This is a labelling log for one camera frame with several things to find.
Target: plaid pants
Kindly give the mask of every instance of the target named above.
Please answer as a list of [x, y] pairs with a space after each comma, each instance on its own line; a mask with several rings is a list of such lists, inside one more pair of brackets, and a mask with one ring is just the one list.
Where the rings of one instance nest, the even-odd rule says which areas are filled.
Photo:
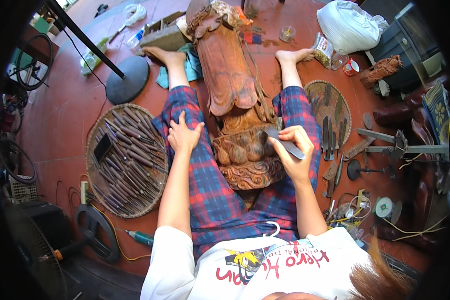
[[[319, 149], [322, 129], [318, 126], [305, 91], [298, 86], [282, 90], [274, 99], [276, 115], [283, 118], [285, 127], [302, 125], [315, 147], [310, 164], [310, 180], [317, 189], [320, 163]], [[178, 86], [168, 94], [162, 114], [152, 122], [165, 137], [170, 161], [174, 151], [168, 143], [170, 121], [179, 122], [181, 111], [190, 129], [205, 121], [200, 110], [197, 93], [188, 86]], [[188, 171], [190, 189], [190, 227], [196, 257], [202, 255], [216, 243], [235, 239], [259, 237], [276, 231], [274, 221], [280, 225], [276, 237], [294, 241], [297, 232], [297, 208], [295, 188], [290, 177], [263, 189], [256, 203], [247, 211], [240, 196], [230, 188], [214, 159], [208, 130], [205, 127], [193, 149]]]

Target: smartphone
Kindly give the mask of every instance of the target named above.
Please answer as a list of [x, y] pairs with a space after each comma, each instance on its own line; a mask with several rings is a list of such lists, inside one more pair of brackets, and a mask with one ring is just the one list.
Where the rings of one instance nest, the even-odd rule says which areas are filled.
[[112, 147], [112, 141], [108, 137], [108, 133], [102, 137], [102, 139], [98, 142], [97, 146], [93, 151], [93, 155], [98, 163], [101, 163], [104, 159], [105, 155], [108, 153], [110, 148]]

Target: black floor lamp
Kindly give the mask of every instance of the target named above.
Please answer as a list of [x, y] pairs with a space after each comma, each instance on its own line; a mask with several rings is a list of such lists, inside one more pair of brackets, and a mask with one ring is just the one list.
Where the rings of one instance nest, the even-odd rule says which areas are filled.
[[75, 24], [56, 0], [49, 0], [48, 3], [63, 26], [68, 27], [90, 51], [112, 69], [113, 72], [106, 82], [108, 100], [113, 104], [122, 104], [135, 99], [143, 91], [150, 75], [150, 66], [147, 61], [143, 57], [132, 56], [124, 59], [116, 66]]

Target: green power tool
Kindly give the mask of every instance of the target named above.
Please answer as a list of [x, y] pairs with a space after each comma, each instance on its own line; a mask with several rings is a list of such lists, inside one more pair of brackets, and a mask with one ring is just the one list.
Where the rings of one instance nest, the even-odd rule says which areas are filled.
[[125, 232], [128, 233], [128, 235], [132, 237], [133, 240], [135, 240], [135, 242], [148, 246], [153, 246], [154, 244], [154, 238], [144, 234], [143, 232], [140, 232], [138, 230], [137, 231], [126, 230]]

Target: plastic bag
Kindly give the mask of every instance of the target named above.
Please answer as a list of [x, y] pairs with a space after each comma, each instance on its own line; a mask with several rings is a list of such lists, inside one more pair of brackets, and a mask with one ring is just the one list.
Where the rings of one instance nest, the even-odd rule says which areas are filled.
[[126, 26], [131, 26], [138, 20], [145, 19], [147, 16], [147, 10], [140, 4], [128, 4], [125, 9], [123, 9], [123, 24]]
[[[104, 37], [100, 42], [96, 43], [95, 46], [97, 46], [97, 48], [100, 49], [102, 53], [105, 53], [105, 51], [107, 51], [107, 41], [108, 37]], [[90, 49], [87, 49], [87, 52], [83, 55], [83, 58], [85, 60], [80, 59], [80, 74], [82, 74], [83, 76], [91, 74], [92, 70], [102, 62], [102, 60], [98, 58], [98, 56], [96, 56], [92, 51], [90, 51]]]
[[372, 17], [351, 1], [332, 1], [317, 11], [317, 20], [323, 35], [335, 51], [346, 54], [367, 51], [380, 41], [387, 21], [380, 15]]
[[334, 46], [320, 32], [315, 36], [315, 42], [313, 42], [313, 46], [310, 49], [315, 49], [317, 51], [315, 58], [325, 68], [330, 69]]

